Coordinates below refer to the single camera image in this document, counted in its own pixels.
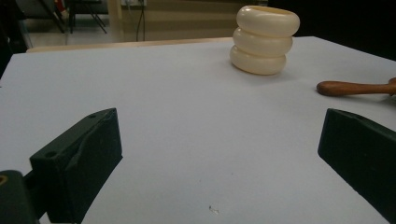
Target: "white table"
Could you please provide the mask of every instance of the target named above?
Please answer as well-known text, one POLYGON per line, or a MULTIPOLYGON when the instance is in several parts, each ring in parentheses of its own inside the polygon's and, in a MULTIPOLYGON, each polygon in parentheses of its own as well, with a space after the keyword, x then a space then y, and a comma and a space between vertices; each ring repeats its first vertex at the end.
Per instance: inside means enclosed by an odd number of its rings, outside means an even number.
POLYGON ((386 83, 396 62, 300 37, 281 74, 260 77, 231 65, 232 45, 14 55, 1 80, 0 169, 26 174, 52 139, 116 107, 124 159, 84 223, 387 223, 317 150, 327 108, 396 130, 395 100, 326 97, 316 85, 386 83))

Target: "brown wooden utensil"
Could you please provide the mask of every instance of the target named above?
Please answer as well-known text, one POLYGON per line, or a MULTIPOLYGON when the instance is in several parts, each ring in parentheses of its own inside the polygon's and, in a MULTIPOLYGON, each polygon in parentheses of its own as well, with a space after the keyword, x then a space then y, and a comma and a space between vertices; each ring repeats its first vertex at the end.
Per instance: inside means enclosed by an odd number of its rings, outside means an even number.
POLYGON ((341 81, 323 81, 317 85, 318 93, 326 96, 343 96, 356 94, 396 93, 396 77, 388 84, 360 84, 341 81))

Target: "tiled floor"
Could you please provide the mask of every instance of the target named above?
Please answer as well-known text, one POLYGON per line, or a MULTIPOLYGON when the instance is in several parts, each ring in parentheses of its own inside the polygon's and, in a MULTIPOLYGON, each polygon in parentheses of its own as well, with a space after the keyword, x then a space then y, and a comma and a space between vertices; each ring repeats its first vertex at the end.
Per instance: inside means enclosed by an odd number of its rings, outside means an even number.
POLYGON ((100 17, 106 25, 107 34, 96 24, 91 15, 77 15, 73 34, 70 34, 67 25, 64 26, 65 33, 62 34, 52 20, 29 19, 25 21, 25 25, 33 47, 111 43, 108 16, 100 15, 100 17))

